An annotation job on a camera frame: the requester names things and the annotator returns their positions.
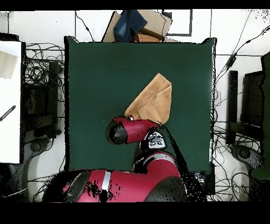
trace wire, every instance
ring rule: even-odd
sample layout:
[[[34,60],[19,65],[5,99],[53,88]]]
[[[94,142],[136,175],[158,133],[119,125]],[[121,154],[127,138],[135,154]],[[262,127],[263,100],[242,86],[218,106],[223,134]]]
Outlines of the wire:
[[[28,182],[33,182],[33,181],[36,181],[36,180],[39,180],[39,179],[42,179],[42,178],[51,178],[52,176],[55,176],[55,174],[50,175],[50,176],[43,176],[41,178],[32,179],[32,180],[29,180]]]
[[[10,197],[10,196],[13,196],[13,195],[19,194],[19,193],[21,193],[21,192],[23,192],[23,191],[27,190],[28,188],[25,188],[25,189],[23,189],[23,190],[21,190],[21,191],[18,191],[18,192],[16,192],[16,193],[10,194],[10,195],[8,195],[8,196],[3,196],[3,198],[7,198],[7,197]]]
[[[263,31],[262,31],[258,36],[256,36],[255,38],[252,38],[251,40],[246,41],[246,42],[245,42],[245,43],[244,43],[244,44],[236,51],[236,53],[237,53],[237,52],[238,52],[245,44],[250,43],[252,40],[258,38],[258,37],[261,36],[261,35],[263,35],[263,34],[266,33],[268,30],[270,30],[270,25],[267,26],[266,28],[264,28]]]
[[[64,159],[63,159],[63,162],[62,162],[61,166],[59,167],[59,172],[61,171],[61,167],[62,167],[64,161],[65,161],[65,156],[64,156]]]
[[[54,138],[53,138],[53,140],[52,140],[52,145],[51,145],[51,147],[50,147],[48,150],[45,150],[45,152],[49,151],[49,150],[53,147],[53,142],[54,142]]]
[[[165,23],[166,23],[166,19],[162,16],[162,14],[161,13],[159,13],[160,14],[160,16],[164,19],[164,24],[163,24],[163,28],[162,28],[162,32],[161,32],[161,36],[163,36],[163,30],[164,30],[164,26],[165,26]]]
[[[248,21],[248,18],[249,18],[249,16],[250,16],[251,12],[252,12],[252,9],[251,9],[251,11],[249,12],[249,15],[248,15],[248,17],[247,17],[247,20],[246,20],[246,22],[245,22],[245,25],[244,25],[244,27],[243,27],[243,29],[242,29],[241,35],[240,35],[239,40],[238,40],[238,42],[237,42],[237,45],[235,46],[235,48],[234,48],[232,54],[234,54],[235,49],[236,49],[237,46],[239,45],[240,39],[241,39],[241,37],[242,37],[243,31],[244,31],[244,29],[245,29],[245,27],[246,27],[246,24],[247,24],[247,21]]]
[[[91,38],[92,38],[92,41],[95,42],[94,39],[93,39],[93,37],[92,37],[92,34],[91,34],[89,28],[86,26],[86,24],[84,23],[84,21],[83,21],[81,18],[78,17],[76,11],[75,11],[75,15],[76,15],[76,17],[77,17],[78,19],[80,19],[80,20],[83,22],[83,25],[85,26],[86,30],[90,33],[90,36],[91,36]]]
[[[237,185],[233,184],[233,179],[234,179],[234,177],[235,177],[236,175],[239,175],[239,174],[246,175],[247,177],[249,177],[249,178],[250,178],[250,176],[249,176],[248,174],[243,173],[243,172],[238,172],[238,173],[235,173],[235,174],[232,176],[232,179],[231,179],[231,186],[232,186],[233,194],[234,194],[235,198],[237,199],[237,201],[240,201],[240,200],[238,199],[238,197],[236,197],[234,187],[235,187],[235,186],[237,186]]]

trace black cable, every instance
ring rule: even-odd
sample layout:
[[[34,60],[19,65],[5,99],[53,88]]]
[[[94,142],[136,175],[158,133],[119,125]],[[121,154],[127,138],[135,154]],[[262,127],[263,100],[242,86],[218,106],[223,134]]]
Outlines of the black cable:
[[[53,140],[52,140],[52,145],[51,145],[51,147],[50,147],[48,150],[45,150],[45,152],[49,151],[49,150],[53,147],[53,142],[54,142],[54,138],[53,138]]]
[[[64,159],[63,159],[63,162],[62,162],[61,166],[59,167],[59,172],[61,171],[61,167],[62,167],[64,161],[65,161],[65,156],[64,156]]]
[[[165,23],[166,23],[166,19],[162,16],[162,14],[161,13],[159,13],[160,14],[160,16],[164,19],[164,24],[163,24],[163,28],[162,28],[162,32],[161,32],[161,36],[163,36],[163,30],[164,30],[164,26],[165,26]]]
[[[83,21],[81,18],[78,17],[76,11],[75,11],[75,15],[76,15],[76,17],[77,17],[78,19],[80,19],[80,20],[83,22],[83,25],[85,26],[86,30],[90,33],[90,36],[91,36],[91,38],[92,38],[92,41],[95,42],[94,39],[93,39],[93,37],[92,37],[92,34],[91,34],[89,28],[86,26],[86,24],[84,23],[84,21]]]
[[[235,185],[233,184],[233,179],[234,179],[234,177],[235,177],[236,175],[239,175],[239,174],[246,175],[247,177],[250,178],[250,176],[249,176],[248,174],[243,173],[243,172],[235,173],[235,174],[232,176],[232,179],[231,179],[231,186],[232,186],[233,194],[234,194],[235,198],[237,199],[237,201],[240,201],[240,200],[238,199],[238,197],[236,197],[235,189],[234,189]]]
[[[55,174],[49,175],[49,176],[43,176],[43,177],[41,177],[41,178],[50,178],[50,177],[52,177],[52,176],[55,176]],[[32,180],[29,180],[28,182],[36,181],[36,180],[39,180],[39,179],[41,179],[41,178],[32,179]]]

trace table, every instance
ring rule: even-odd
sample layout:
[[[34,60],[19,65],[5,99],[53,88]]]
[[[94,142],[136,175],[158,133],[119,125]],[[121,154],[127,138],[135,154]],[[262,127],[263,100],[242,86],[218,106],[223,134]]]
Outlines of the table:
[[[105,129],[158,72],[172,83],[166,126],[189,170],[209,170],[213,44],[76,43],[65,37],[65,170],[131,171],[136,144],[112,145]]]

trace green mat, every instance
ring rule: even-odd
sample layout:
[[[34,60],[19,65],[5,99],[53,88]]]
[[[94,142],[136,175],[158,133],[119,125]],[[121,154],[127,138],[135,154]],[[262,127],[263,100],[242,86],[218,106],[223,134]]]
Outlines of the green mat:
[[[214,39],[203,44],[76,43],[67,37],[69,170],[131,171],[136,143],[112,145],[105,129],[158,72],[172,83],[166,126],[189,170],[208,170],[213,45]],[[173,153],[170,146],[167,151]]]

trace white panel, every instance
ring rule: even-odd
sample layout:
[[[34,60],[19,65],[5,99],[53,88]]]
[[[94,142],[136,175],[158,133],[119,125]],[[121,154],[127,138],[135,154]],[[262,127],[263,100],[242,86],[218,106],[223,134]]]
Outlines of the white panel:
[[[20,162],[21,42],[0,41],[0,51],[17,57],[12,79],[0,78],[0,117],[16,108],[0,122],[0,162]]]
[[[231,54],[237,45],[250,10],[213,10],[212,36],[217,38],[217,54]],[[237,49],[246,41],[258,36],[270,25],[269,19],[252,11]],[[238,54],[263,55],[270,51],[270,31],[241,48]]]
[[[54,43],[64,47],[64,36],[75,34],[74,11],[11,12],[9,32],[26,43]]]
[[[0,33],[7,33],[7,13],[0,13]]]
[[[168,33],[188,34],[190,10],[165,10],[172,13],[172,24]]]

